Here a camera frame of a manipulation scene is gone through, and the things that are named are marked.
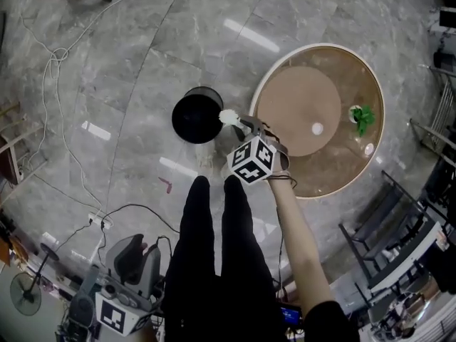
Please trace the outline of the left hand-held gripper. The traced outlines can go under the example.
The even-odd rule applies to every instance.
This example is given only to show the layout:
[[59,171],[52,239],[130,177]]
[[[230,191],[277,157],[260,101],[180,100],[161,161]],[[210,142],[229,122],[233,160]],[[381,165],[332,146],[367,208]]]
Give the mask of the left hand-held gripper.
[[[161,304],[161,290],[153,290],[160,278],[161,252],[153,244],[143,254],[143,234],[117,242],[106,254],[108,274],[102,289],[95,294],[97,322],[121,336],[144,328]],[[129,285],[138,285],[135,292]]]

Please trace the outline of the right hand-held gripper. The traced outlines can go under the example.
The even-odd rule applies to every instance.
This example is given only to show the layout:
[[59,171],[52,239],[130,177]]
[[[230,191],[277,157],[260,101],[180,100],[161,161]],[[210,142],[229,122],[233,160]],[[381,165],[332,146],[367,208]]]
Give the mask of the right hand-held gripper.
[[240,144],[227,155],[229,171],[246,185],[290,180],[288,149],[260,119],[241,116],[234,132]]

